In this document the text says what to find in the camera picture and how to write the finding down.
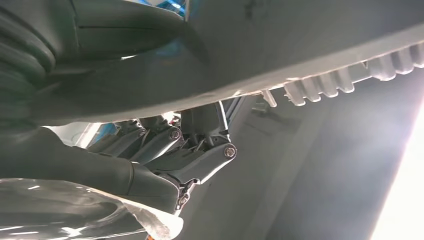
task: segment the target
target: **bolt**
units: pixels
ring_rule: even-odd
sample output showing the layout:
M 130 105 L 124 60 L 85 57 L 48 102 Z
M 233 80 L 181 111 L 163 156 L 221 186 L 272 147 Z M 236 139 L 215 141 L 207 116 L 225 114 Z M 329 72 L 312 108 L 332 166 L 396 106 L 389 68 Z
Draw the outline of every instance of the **bolt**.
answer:
M 180 200 L 178 200 L 178 204 L 179 205 L 184 205 L 184 204 L 186 204 L 187 203 L 187 198 L 185 198 L 185 197 L 183 197 L 183 198 L 181 198 Z
M 235 147 L 233 147 L 233 146 L 228 146 L 228 147 L 226 147 L 226 148 L 225 148 L 225 150 L 224 150 L 224 155 L 225 155 L 227 158 L 229 158 L 229 159 L 234 158 L 234 156 L 236 155 L 236 153 L 237 153 L 237 150 L 236 150 L 236 148 L 235 148 Z
M 177 139 L 179 139 L 179 138 L 181 137 L 181 133 L 180 133 L 180 131 L 178 131 L 178 130 L 173 130 L 173 131 L 171 131 L 171 133 L 169 134 L 169 137 L 170 137 L 172 140 L 177 140 Z

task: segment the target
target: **gray plastic panel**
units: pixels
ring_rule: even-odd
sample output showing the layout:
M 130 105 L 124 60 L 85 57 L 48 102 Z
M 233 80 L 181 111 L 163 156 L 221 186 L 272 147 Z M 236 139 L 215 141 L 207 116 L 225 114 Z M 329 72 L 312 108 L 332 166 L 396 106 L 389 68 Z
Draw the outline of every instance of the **gray plastic panel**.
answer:
M 321 75 L 306 77 L 284 85 L 287 97 L 296 106 L 305 105 L 305 99 L 311 102 L 321 100 L 321 95 L 336 97 L 339 92 L 351 93 L 354 83 L 376 78 L 389 81 L 396 74 L 409 74 L 414 67 L 424 67 L 424 43 L 405 47 L 398 51 L 350 65 Z

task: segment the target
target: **hex bolt head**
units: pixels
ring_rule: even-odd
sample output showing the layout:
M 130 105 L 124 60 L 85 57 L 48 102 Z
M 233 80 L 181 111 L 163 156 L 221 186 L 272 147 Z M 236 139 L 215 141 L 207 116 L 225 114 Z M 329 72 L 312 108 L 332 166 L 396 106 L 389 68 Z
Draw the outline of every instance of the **hex bolt head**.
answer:
M 236 148 L 235 148 L 235 147 L 233 147 L 233 146 L 228 146 L 228 147 L 226 147 L 226 148 L 225 148 L 225 150 L 224 150 L 224 155 L 225 155 L 225 157 L 226 157 L 226 158 L 228 158 L 228 159 L 232 159 L 232 158 L 234 158 L 234 156 L 236 156 L 236 153 L 237 153 L 237 150 L 236 150 Z
M 184 204 L 186 204 L 186 203 L 187 203 L 187 201 L 188 201 L 188 199 L 187 199 L 186 197 L 183 197 L 183 198 L 180 198 L 180 199 L 178 200 L 178 204 L 179 204 L 179 205 L 184 205 Z
M 177 140 L 181 137 L 181 132 L 178 130 L 173 130 L 170 132 L 169 134 L 169 138 L 171 138 L 172 140 Z

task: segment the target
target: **gray wall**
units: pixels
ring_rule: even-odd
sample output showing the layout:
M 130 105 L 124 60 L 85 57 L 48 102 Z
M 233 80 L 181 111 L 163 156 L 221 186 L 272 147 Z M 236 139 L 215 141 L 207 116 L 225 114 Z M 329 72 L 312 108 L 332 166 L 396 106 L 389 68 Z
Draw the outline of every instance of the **gray wall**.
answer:
M 249 115 L 239 155 L 184 209 L 180 240 L 368 239 L 421 103 L 424 71 Z

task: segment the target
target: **plastic wrap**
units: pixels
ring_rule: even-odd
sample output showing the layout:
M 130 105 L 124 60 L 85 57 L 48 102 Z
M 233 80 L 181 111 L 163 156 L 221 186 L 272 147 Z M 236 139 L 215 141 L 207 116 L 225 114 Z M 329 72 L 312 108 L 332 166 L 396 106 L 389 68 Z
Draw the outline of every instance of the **plastic wrap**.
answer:
M 0 239 L 102 239 L 148 232 L 171 240 L 175 215 L 67 181 L 0 179 Z

